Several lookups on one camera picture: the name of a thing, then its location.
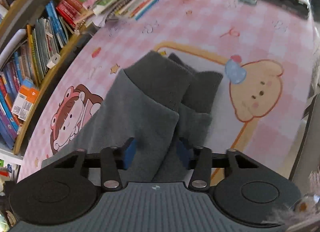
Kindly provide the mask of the row of leaning books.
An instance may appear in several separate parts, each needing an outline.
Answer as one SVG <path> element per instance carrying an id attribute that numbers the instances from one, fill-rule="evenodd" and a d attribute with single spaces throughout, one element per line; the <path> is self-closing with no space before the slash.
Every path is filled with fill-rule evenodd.
<path id="1" fill-rule="evenodd" d="M 1 142 L 12 150 L 24 121 L 11 112 L 14 100 L 22 85 L 39 89 L 49 71 L 50 57 L 60 52 L 73 32 L 63 24 L 56 11 L 56 3 L 50 1 L 44 16 L 27 25 L 18 33 L 18 42 L 10 51 L 1 68 Z"/>

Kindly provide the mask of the wooden bookshelf board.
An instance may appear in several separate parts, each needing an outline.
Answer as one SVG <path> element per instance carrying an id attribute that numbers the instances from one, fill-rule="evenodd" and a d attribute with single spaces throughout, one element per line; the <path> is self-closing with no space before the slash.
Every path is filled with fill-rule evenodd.
<path id="1" fill-rule="evenodd" d="M 35 19 L 40 17 L 40 13 L 44 11 L 44 6 L 49 3 L 49 1 L 50 0 L 16 0 L 12 4 L 1 22 L 1 50 L 5 48 L 18 30 L 25 28 L 28 23 L 34 23 Z M 98 29 L 92 25 L 85 27 L 83 23 L 81 23 L 80 26 L 81 28 L 73 33 L 69 42 L 62 48 L 60 52 L 61 58 L 57 65 L 48 71 L 44 80 L 41 82 L 39 96 L 16 138 L 12 150 L 13 157 L 20 157 L 22 155 L 21 150 L 28 145 L 40 115 L 57 84 L 76 55 L 79 54 L 84 45 Z"/>

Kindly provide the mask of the white USB charger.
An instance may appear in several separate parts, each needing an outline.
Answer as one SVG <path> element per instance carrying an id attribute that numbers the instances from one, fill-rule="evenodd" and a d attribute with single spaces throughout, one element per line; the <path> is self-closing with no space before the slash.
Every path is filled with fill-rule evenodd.
<path id="1" fill-rule="evenodd" d="M 54 66 L 57 65 L 59 60 L 60 60 L 60 55 L 58 53 L 53 54 L 47 63 L 47 68 L 52 69 Z"/>

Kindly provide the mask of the upper orange white box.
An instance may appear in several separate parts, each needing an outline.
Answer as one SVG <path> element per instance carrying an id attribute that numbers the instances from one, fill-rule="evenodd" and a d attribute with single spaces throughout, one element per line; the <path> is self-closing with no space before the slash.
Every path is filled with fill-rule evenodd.
<path id="1" fill-rule="evenodd" d="M 22 85 L 14 100 L 11 112 L 18 116 L 18 119 L 26 121 L 33 108 L 40 91 L 34 87 Z"/>

